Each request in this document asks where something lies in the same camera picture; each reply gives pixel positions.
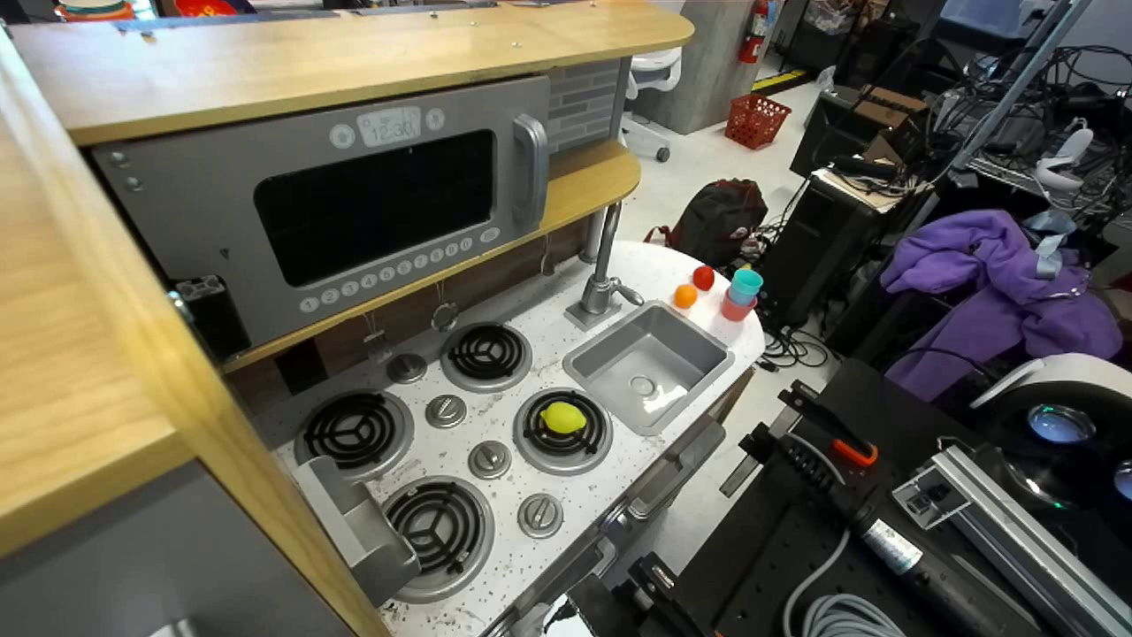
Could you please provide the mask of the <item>small orange toy ball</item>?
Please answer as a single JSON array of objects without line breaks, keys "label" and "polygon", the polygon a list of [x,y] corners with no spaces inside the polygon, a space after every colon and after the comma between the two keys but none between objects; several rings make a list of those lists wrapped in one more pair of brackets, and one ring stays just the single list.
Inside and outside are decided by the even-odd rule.
[{"label": "small orange toy ball", "polygon": [[673,309],[686,311],[686,309],[698,303],[698,298],[699,298],[699,291],[698,291],[692,285],[680,285],[680,288],[673,291]]}]

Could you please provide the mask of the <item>grey toy faucet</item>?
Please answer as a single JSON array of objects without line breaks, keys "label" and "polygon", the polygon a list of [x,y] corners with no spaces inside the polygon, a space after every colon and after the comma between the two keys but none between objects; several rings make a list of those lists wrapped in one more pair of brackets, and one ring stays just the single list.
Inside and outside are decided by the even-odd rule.
[{"label": "grey toy faucet", "polygon": [[607,315],[611,298],[623,298],[623,302],[631,302],[631,303],[641,303],[641,294],[631,291],[631,288],[611,273],[611,246],[614,246],[618,216],[623,216],[623,204],[618,204],[618,203],[611,203],[611,204],[600,211],[600,222],[597,222],[597,250],[594,250],[592,280],[584,285],[584,294],[566,309],[566,319],[568,319],[578,331],[597,326],[597,321]]}]

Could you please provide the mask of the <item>grey toy sink basin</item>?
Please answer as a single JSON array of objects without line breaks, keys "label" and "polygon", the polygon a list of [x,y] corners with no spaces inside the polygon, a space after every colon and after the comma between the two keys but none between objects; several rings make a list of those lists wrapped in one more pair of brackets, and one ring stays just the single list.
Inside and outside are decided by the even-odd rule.
[{"label": "grey toy sink basin", "polygon": [[665,430],[724,365],[727,348],[665,303],[631,311],[562,362],[638,436]]}]

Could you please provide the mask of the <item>yellow toy lemon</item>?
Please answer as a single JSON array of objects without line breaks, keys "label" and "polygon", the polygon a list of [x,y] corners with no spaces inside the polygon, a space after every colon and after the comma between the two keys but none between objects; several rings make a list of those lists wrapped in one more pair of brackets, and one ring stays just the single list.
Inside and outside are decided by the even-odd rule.
[{"label": "yellow toy lemon", "polygon": [[572,405],[562,405],[562,400],[548,405],[540,411],[540,423],[553,436],[578,436],[587,430],[587,414]]}]

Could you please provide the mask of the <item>grey toy microwave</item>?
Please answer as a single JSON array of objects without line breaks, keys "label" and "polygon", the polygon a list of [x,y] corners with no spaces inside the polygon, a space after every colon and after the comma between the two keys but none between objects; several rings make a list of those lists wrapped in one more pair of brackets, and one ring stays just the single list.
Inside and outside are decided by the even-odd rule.
[{"label": "grey toy microwave", "polygon": [[540,222],[540,77],[105,142],[93,151],[170,298],[262,348]]}]

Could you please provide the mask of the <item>wooden toy kitchen shelf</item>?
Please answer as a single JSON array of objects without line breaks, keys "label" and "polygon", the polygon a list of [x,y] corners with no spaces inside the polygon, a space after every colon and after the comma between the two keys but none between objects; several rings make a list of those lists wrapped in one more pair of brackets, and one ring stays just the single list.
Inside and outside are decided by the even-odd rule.
[{"label": "wooden toy kitchen shelf", "polygon": [[79,145],[174,135],[681,46],[647,0],[202,20],[9,25],[6,50]]}]

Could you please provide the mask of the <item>black coil burner front right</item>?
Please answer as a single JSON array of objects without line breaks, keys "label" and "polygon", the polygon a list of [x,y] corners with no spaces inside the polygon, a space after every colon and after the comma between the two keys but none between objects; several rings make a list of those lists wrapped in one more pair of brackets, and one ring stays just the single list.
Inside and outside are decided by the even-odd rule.
[{"label": "black coil burner front right", "polygon": [[513,444],[539,470],[584,476],[611,449],[611,425],[592,397],[548,388],[518,411]]}]

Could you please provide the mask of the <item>black backpack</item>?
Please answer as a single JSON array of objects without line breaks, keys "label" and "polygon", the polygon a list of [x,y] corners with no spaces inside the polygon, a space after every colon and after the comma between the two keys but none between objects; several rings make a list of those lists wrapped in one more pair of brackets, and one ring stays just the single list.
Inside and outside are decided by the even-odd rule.
[{"label": "black backpack", "polygon": [[650,228],[644,240],[692,255],[717,273],[732,273],[763,216],[768,204],[753,181],[710,181],[691,200],[673,228]]}]

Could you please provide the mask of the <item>black coil burner back left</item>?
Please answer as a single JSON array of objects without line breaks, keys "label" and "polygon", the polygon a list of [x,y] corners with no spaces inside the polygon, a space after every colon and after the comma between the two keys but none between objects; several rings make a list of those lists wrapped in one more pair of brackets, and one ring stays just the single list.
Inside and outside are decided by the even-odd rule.
[{"label": "black coil burner back left", "polygon": [[298,459],[329,459],[341,470],[383,470],[413,436],[409,411],[390,393],[344,393],[309,414],[298,433]]}]

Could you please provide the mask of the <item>black coil burner front left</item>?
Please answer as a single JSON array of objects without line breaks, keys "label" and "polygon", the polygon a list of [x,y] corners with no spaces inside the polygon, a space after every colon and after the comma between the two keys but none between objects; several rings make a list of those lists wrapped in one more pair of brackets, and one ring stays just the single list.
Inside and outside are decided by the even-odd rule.
[{"label": "black coil burner front left", "polygon": [[383,503],[383,513],[417,557],[417,572],[401,589],[404,603],[456,595],[490,557],[490,505],[462,478],[409,482]]}]

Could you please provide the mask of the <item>red plastic basket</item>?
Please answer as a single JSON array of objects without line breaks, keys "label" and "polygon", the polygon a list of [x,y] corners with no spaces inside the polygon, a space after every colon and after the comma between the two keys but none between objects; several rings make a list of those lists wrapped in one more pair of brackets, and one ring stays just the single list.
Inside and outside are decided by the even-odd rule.
[{"label": "red plastic basket", "polygon": [[724,135],[746,150],[763,150],[773,142],[785,116],[790,108],[773,103],[770,95],[750,91],[727,108]]}]

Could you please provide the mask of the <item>red fire extinguisher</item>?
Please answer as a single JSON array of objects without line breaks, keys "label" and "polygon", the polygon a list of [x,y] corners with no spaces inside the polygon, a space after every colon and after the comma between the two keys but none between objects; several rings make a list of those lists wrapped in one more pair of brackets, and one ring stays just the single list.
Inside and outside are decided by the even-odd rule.
[{"label": "red fire extinguisher", "polygon": [[770,35],[770,0],[753,0],[737,62],[756,65],[768,35]]}]

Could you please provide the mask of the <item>purple cloth jacket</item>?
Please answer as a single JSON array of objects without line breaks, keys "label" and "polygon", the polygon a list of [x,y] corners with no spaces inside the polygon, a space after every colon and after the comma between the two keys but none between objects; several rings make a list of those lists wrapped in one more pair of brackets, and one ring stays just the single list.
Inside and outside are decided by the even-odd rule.
[{"label": "purple cloth jacket", "polygon": [[1027,352],[1114,359],[1121,331],[1111,303],[1089,291],[1089,268],[1075,250],[1053,273],[1006,209],[941,216],[911,230],[882,268],[889,294],[954,294],[893,368],[889,379],[939,400],[987,362]]}]

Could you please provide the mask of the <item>orange handled tool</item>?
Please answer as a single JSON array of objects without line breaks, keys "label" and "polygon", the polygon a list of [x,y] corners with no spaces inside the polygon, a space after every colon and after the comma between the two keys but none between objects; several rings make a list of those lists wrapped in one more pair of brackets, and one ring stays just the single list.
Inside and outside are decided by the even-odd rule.
[{"label": "orange handled tool", "polygon": [[845,419],[822,405],[822,393],[808,384],[792,384],[777,393],[785,406],[792,406],[803,423],[816,425],[832,438],[832,453],[854,469],[869,470],[882,459],[882,449],[864,438]]}]

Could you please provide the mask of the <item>silver aluminium rail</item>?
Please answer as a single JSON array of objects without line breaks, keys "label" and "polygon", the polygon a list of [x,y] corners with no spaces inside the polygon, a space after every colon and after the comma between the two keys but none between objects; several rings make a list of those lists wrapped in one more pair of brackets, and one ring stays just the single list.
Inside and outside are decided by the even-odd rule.
[{"label": "silver aluminium rail", "polygon": [[1132,637],[1132,605],[1028,517],[977,459],[949,445],[931,456],[931,469],[963,498],[950,523],[1051,626],[1067,637]]}]

